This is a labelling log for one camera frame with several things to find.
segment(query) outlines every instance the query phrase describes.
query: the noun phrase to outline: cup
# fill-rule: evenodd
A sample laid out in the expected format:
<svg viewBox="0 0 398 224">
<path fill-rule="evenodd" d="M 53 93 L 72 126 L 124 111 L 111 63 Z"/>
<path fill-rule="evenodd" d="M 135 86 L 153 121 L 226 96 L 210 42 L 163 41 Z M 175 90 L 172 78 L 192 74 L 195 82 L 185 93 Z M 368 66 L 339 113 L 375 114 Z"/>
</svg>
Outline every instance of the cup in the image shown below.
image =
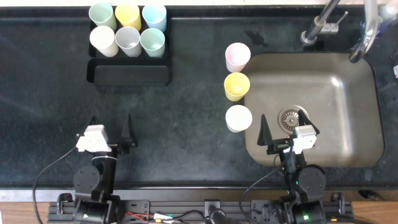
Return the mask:
<svg viewBox="0 0 398 224">
<path fill-rule="evenodd" d="M 242 105 L 235 105 L 228 109 L 225 114 L 226 125 L 234 133 L 246 130 L 252 122 L 249 109 Z"/>
<path fill-rule="evenodd" d="M 150 57 L 162 57 L 165 49 L 165 37 L 162 31 L 149 28 L 142 32 L 140 42 Z"/>
<path fill-rule="evenodd" d="M 139 32 L 136 28 L 123 27 L 117 31 L 115 41 L 127 56 L 137 57 L 142 51 L 139 37 Z"/>
<path fill-rule="evenodd" d="M 164 32 L 167 25 L 166 7 L 162 5 L 145 6 L 142 16 L 149 28 L 156 28 Z"/>
<path fill-rule="evenodd" d="M 121 4 L 116 7 L 114 11 L 116 18 L 122 26 L 131 26 L 138 31 L 141 30 L 141 17 L 139 15 L 139 8 L 133 4 Z"/>
<path fill-rule="evenodd" d="M 240 72 L 250 59 L 250 49 L 242 43 L 233 43 L 225 50 L 226 68 L 230 72 Z"/>
<path fill-rule="evenodd" d="M 250 89 L 250 81 L 240 72 L 229 74 L 224 81 L 226 97 L 231 101 L 240 100 Z"/>
<path fill-rule="evenodd" d="M 108 26 L 95 27 L 90 34 L 91 44 L 107 57 L 115 56 L 119 47 L 114 41 L 114 32 Z"/>
<path fill-rule="evenodd" d="M 116 30 L 116 19 L 110 4 L 105 2 L 96 3 L 90 7 L 88 15 L 97 26 L 108 26 L 112 30 Z"/>
</svg>

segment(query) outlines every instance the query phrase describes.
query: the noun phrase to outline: faucet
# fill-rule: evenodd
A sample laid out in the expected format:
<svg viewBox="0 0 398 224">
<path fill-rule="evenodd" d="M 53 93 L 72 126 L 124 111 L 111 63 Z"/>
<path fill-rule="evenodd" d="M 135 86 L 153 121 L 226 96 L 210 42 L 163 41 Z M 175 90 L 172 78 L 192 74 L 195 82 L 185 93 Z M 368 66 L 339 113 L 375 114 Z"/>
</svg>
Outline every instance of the faucet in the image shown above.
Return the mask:
<svg viewBox="0 0 398 224">
<path fill-rule="evenodd" d="M 308 31 L 301 33 L 300 40 L 305 45 L 312 45 L 317 41 L 318 34 L 335 34 L 338 32 L 338 24 L 347 15 L 347 12 L 336 24 L 328 24 L 326 20 L 337 6 L 340 0 L 331 0 L 322 10 L 321 14 L 314 18 Z M 361 41 L 355 50 L 351 52 L 348 60 L 356 63 L 368 52 L 377 34 L 379 18 L 377 13 L 377 0 L 364 0 L 366 27 Z"/>
</svg>

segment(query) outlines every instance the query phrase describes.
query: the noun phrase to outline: wooden table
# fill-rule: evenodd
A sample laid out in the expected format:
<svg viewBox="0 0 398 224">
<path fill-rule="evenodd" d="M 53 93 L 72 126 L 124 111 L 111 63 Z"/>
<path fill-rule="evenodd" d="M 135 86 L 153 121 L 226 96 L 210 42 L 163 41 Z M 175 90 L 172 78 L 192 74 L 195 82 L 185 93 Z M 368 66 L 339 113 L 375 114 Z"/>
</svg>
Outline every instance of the wooden table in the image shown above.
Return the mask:
<svg viewBox="0 0 398 224">
<path fill-rule="evenodd" d="M 47 223 L 48 202 L 39 202 L 39 213 Z M 356 217 L 372 223 L 398 223 L 398 202 L 353 202 Z M 37 224 L 32 202 L 0 202 L 3 224 Z"/>
</svg>

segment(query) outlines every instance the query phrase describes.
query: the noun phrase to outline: drain strainer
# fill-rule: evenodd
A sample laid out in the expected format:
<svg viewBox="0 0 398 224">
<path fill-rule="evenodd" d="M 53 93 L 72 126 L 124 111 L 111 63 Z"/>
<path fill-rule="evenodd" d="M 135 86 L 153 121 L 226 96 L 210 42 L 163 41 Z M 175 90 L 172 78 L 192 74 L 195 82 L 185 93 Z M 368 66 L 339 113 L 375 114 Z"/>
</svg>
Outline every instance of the drain strainer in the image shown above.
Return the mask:
<svg viewBox="0 0 398 224">
<path fill-rule="evenodd" d="M 302 110 L 308 117 L 308 113 L 304 110 L 304 108 L 297 105 L 287 106 L 279 112 L 279 126 L 287 134 L 292 134 L 294 128 L 299 126 L 299 110 Z"/>
</svg>

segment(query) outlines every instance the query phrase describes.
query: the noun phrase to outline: sink basin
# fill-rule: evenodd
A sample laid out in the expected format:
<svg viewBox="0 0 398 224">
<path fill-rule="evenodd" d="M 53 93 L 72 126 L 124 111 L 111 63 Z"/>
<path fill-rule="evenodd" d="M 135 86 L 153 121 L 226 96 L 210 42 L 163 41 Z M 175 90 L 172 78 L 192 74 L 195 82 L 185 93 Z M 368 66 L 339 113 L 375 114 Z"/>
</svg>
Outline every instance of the sink basin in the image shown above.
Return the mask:
<svg viewBox="0 0 398 224">
<path fill-rule="evenodd" d="M 274 139 L 286 138 L 298 125 L 299 109 L 320 130 L 315 146 L 304 151 L 307 163 L 371 167 L 382 157 L 374 74 L 365 60 L 350 63 L 348 54 L 262 54 L 242 72 L 250 79 L 244 104 L 253 116 L 246 148 L 258 163 L 272 166 L 275 157 L 257 145 L 261 115 Z"/>
</svg>

